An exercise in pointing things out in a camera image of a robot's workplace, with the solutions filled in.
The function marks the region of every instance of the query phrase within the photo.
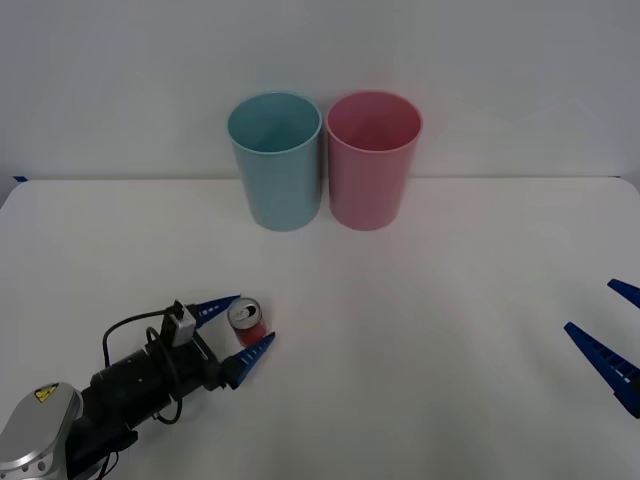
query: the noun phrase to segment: can lid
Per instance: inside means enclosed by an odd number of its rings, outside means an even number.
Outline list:
[[[255,326],[261,316],[260,304],[253,298],[238,298],[227,310],[227,318],[231,326],[241,330]]]

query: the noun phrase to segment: plastic cup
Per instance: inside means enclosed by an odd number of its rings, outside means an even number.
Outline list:
[[[355,230],[376,230],[398,214],[422,116],[389,92],[357,92],[327,114],[329,197],[333,216]]]
[[[318,108],[291,93],[252,97],[229,116],[229,136],[258,224],[269,230],[295,230],[318,213],[321,126]]]

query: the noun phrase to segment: blue cup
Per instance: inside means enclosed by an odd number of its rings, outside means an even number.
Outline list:
[[[318,213],[321,127],[318,108],[291,93],[264,93],[231,112],[227,128],[258,224],[295,230]]]

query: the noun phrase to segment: pink cup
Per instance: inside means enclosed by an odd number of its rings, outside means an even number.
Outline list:
[[[422,117],[407,99],[381,91],[338,100],[327,114],[331,212],[355,230],[398,214]]]

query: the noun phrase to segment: cup rim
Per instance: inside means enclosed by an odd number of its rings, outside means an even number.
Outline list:
[[[295,147],[289,148],[288,150],[279,150],[277,152],[261,152],[259,150],[253,150],[251,148],[245,147],[244,145],[241,145],[240,143],[238,143],[236,141],[235,138],[233,138],[233,135],[231,135],[231,131],[229,130],[229,122],[231,121],[231,115],[233,115],[233,112],[235,112],[236,109],[238,107],[240,107],[240,105],[243,105],[244,103],[248,102],[249,100],[253,100],[254,98],[266,97],[267,95],[289,95],[291,97],[296,97],[296,98],[299,98],[300,100],[304,100],[305,102],[310,104],[314,108],[316,113],[318,114],[318,128],[316,128],[316,130],[313,132],[313,134],[307,140],[302,142],[300,145],[296,145]],[[302,147],[308,145],[309,143],[311,143],[318,136],[318,133],[320,133],[320,130],[322,129],[322,120],[323,120],[322,119],[322,113],[320,113],[320,109],[318,108],[318,106],[315,103],[313,103],[308,98],[306,98],[306,97],[304,97],[302,95],[298,95],[297,93],[287,92],[287,91],[284,91],[284,90],[270,90],[268,92],[258,93],[257,95],[251,95],[250,97],[245,98],[241,102],[238,102],[236,104],[236,106],[233,107],[233,109],[231,110],[231,113],[229,113],[229,116],[227,117],[227,135],[229,135],[229,138],[231,139],[231,143],[233,143],[236,147],[241,148],[245,152],[253,153],[253,154],[259,155],[259,156],[269,156],[269,157],[273,156],[273,155],[283,155],[285,153],[289,153],[289,152],[293,152],[295,150],[298,150],[299,148],[302,148]]]
[[[353,145],[349,145],[344,140],[341,140],[340,138],[338,138],[338,136],[335,133],[333,133],[333,131],[331,130],[331,125],[329,124],[329,115],[331,115],[331,111],[342,100],[344,100],[346,98],[349,98],[349,97],[352,97],[352,96],[355,96],[355,95],[361,95],[363,93],[382,93],[384,95],[388,95],[390,97],[395,97],[395,98],[397,98],[399,100],[402,100],[405,103],[407,103],[418,114],[418,120],[420,120],[420,128],[418,129],[418,133],[416,133],[416,136],[413,137],[410,142],[407,142],[404,145],[401,145],[400,147],[392,148],[390,150],[366,150],[364,148],[358,148],[358,147],[354,147]],[[410,147],[411,145],[413,145],[414,143],[416,143],[418,141],[418,139],[420,138],[420,134],[422,133],[422,127],[424,126],[424,120],[422,118],[422,114],[420,113],[420,110],[418,110],[418,107],[416,107],[411,101],[409,101],[408,98],[403,97],[402,95],[398,95],[397,93],[390,92],[388,90],[375,90],[375,89],[374,90],[356,90],[355,92],[347,93],[346,95],[343,95],[342,97],[340,97],[338,100],[336,100],[333,103],[333,105],[331,105],[331,107],[329,107],[329,110],[327,111],[325,123],[327,124],[327,133],[329,134],[329,136],[333,140],[335,140],[336,142],[340,143],[341,145],[349,148],[350,150],[353,150],[355,152],[360,152],[360,153],[366,153],[366,154],[370,154],[370,155],[372,155],[372,154],[373,155],[375,155],[375,154],[385,155],[385,154],[388,154],[388,153],[398,152],[400,150],[403,150],[405,148]]]

